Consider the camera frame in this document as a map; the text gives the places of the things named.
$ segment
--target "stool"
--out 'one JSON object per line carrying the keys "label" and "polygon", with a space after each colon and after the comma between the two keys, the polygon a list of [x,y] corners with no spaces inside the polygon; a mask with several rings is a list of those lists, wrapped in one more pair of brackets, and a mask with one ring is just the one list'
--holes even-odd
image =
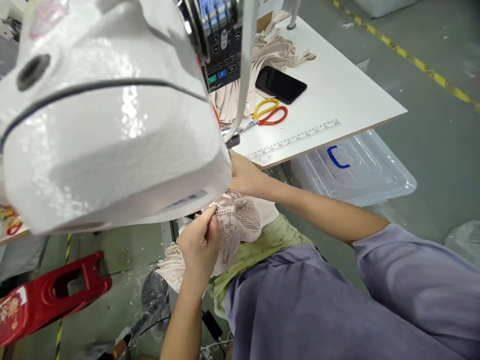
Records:
{"label": "stool", "polygon": [[[0,303],[0,347],[76,313],[110,290],[112,279],[100,277],[103,257],[97,251],[13,290]],[[68,284],[81,275],[85,289],[70,295]]]}

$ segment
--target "beige fabric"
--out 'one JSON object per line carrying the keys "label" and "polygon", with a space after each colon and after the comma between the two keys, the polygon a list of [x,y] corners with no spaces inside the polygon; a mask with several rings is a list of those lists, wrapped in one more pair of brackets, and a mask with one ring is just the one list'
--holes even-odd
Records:
{"label": "beige fabric", "polygon": [[[228,190],[214,202],[220,228],[220,251],[212,276],[226,272],[235,262],[240,242],[254,242],[265,225],[273,222],[279,211],[275,203],[252,196],[244,196]],[[182,285],[185,261],[179,246],[172,242],[165,252],[165,259],[158,262],[156,272],[160,274],[177,293]]]}
{"label": "beige fabric", "polygon": [[[253,48],[250,84],[247,97],[247,105],[243,117],[247,117],[254,113],[257,104],[264,98],[272,98],[262,91],[255,89],[255,82],[260,70],[265,66],[271,66],[278,70],[285,70],[287,67],[294,68],[307,60],[313,60],[316,55],[310,53],[310,50],[305,50],[302,56],[296,55],[295,44],[280,36],[280,29],[275,26],[288,18],[290,14],[283,10],[274,11],[270,24],[264,31],[258,33],[255,39],[255,46]],[[214,91],[210,94],[210,100],[215,106],[220,122],[224,128],[230,127],[233,122],[238,108],[239,97],[239,81],[231,82],[230,84]]]}

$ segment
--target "scissors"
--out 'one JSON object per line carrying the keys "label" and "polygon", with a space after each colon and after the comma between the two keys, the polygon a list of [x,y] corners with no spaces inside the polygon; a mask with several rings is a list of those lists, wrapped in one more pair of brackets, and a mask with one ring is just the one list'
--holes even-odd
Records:
{"label": "scissors", "polygon": [[[266,110],[263,110],[263,111],[259,112],[260,107],[263,104],[267,104],[267,103],[273,103],[273,106],[269,107]],[[283,116],[280,118],[280,120],[269,121],[269,119],[272,117],[272,115],[275,114],[277,111],[280,111],[280,110],[283,110]],[[269,113],[269,112],[270,112],[270,114],[267,117],[265,117],[263,119],[259,119],[259,117],[261,117],[262,115],[265,115],[266,113]],[[285,106],[279,106],[279,101],[277,99],[271,98],[271,99],[263,100],[256,106],[255,112],[252,115],[253,120],[250,121],[247,125],[245,125],[245,127],[242,127],[238,132],[243,133],[245,130],[250,129],[251,127],[254,127],[257,124],[259,126],[280,124],[283,120],[285,120],[288,113],[289,113],[289,110]]]}

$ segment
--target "ruler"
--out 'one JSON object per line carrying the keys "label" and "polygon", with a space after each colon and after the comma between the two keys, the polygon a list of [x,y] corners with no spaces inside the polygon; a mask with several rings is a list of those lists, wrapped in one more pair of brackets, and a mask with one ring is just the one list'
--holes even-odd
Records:
{"label": "ruler", "polygon": [[278,150],[284,149],[289,147],[290,145],[300,143],[306,139],[309,139],[311,137],[314,137],[315,135],[318,135],[320,133],[323,133],[324,131],[340,126],[340,121],[338,119],[334,118],[330,121],[324,122],[323,124],[314,126],[312,128],[309,128],[308,130],[304,130],[302,132],[299,132],[295,135],[292,135],[290,137],[287,137],[283,140],[277,141],[271,145],[265,146],[259,150],[253,151],[249,153],[246,157],[249,158],[251,161],[260,163],[259,160],[261,160],[263,157],[271,155]]}

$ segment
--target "yellow scissors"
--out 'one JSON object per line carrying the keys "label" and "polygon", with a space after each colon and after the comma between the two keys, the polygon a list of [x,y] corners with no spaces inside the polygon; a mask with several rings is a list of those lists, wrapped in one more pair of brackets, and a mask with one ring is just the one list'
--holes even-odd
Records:
{"label": "yellow scissors", "polygon": [[[263,110],[263,111],[259,112],[260,107],[263,104],[267,104],[267,103],[273,103],[273,106],[269,107],[266,110]],[[245,130],[250,129],[251,127],[254,127],[257,124],[259,126],[280,124],[283,120],[285,120],[285,118],[289,114],[289,110],[285,106],[279,106],[279,104],[280,103],[276,98],[271,98],[271,99],[266,99],[266,100],[260,101],[260,103],[255,108],[255,112],[252,115],[253,120],[250,121],[245,127],[242,127],[238,132],[243,133]],[[269,121],[269,119],[272,117],[272,115],[275,114],[277,111],[280,111],[280,110],[283,110],[283,116],[280,118],[280,120]],[[261,117],[262,115],[265,115],[266,113],[269,113],[269,112],[270,112],[270,114],[267,117],[259,120],[259,117]]]}

